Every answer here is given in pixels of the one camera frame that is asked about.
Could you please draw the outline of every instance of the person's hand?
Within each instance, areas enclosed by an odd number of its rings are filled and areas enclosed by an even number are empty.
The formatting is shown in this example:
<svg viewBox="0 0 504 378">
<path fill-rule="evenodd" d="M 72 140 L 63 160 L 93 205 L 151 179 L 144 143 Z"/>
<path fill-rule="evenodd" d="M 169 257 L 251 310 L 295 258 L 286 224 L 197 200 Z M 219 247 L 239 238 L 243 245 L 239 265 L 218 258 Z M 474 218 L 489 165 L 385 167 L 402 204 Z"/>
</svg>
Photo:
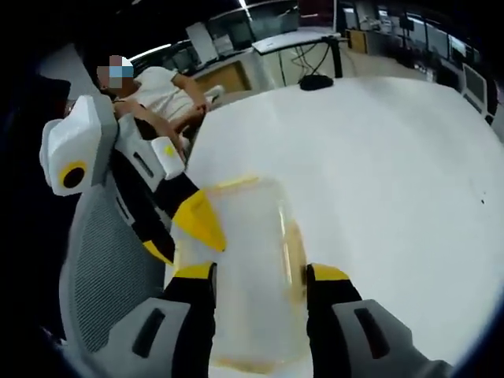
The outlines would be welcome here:
<svg viewBox="0 0 504 378">
<path fill-rule="evenodd" d="M 210 103 L 206 100 L 203 102 L 196 102 L 195 110 L 199 113 L 202 113 L 202 115 L 205 115 L 210 111 Z"/>
</svg>

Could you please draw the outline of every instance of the desk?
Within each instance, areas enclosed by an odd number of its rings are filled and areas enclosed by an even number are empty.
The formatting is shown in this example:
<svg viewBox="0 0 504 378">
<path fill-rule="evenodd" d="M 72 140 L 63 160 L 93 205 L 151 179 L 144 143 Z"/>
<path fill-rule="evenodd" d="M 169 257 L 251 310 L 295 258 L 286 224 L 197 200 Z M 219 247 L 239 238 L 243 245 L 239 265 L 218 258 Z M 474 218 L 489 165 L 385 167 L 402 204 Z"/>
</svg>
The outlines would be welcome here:
<svg viewBox="0 0 504 378">
<path fill-rule="evenodd" d="M 376 77 L 209 113 L 187 174 L 200 187 L 277 179 L 308 262 L 346 271 L 421 352 L 454 364 L 504 284 L 503 167 L 502 144 L 459 93 Z"/>
<path fill-rule="evenodd" d="M 274 35 L 252 43 L 252 47 L 260 54 L 271 54 L 289 47 L 302 46 L 320 42 L 324 38 L 339 38 L 339 33 L 297 30 L 285 34 Z"/>
</svg>

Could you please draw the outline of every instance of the computer mouse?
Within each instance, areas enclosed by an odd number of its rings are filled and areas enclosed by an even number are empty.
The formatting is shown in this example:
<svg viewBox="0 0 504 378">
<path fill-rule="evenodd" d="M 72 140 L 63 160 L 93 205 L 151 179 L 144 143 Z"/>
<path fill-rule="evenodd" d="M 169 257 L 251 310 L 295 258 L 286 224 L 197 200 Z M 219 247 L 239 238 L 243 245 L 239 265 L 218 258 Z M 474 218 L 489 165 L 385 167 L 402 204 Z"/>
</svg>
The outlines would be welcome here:
<svg viewBox="0 0 504 378">
<path fill-rule="evenodd" d="M 306 75 L 299 80 L 299 87 L 303 91 L 316 91 L 332 87 L 332 85 L 334 85 L 334 80 L 326 75 Z"/>
</svg>

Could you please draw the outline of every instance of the computer monitor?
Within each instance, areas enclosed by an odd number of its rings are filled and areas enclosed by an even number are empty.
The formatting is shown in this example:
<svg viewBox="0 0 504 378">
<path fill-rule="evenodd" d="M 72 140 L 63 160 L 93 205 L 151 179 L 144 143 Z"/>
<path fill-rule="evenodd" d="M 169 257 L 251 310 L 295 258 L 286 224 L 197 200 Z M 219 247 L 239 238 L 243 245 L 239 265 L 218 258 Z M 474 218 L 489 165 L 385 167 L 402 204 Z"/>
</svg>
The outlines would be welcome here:
<svg viewBox="0 0 504 378">
<path fill-rule="evenodd" d="M 464 63 L 462 96 L 478 110 L 483 117 L 487 116 L 487 81 L 471 66 Z"/>
</svg>

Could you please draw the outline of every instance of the gray mesh chair back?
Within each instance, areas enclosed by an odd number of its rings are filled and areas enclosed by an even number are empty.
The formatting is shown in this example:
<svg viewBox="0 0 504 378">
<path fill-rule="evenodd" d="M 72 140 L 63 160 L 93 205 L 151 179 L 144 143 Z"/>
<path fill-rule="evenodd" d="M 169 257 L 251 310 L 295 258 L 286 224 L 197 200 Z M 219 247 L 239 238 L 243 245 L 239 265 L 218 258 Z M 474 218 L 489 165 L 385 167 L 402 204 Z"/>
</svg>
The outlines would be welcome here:
<svg viewBox="0 0 504 378">
<path fill-rule="evenodd" d="M 88 364 L 112 327 L 163 291 L 165 264 L 149 254 L 115 206 L 112 176 L 80 197 L 60 278 L 69 350 Z"/>
</svg>

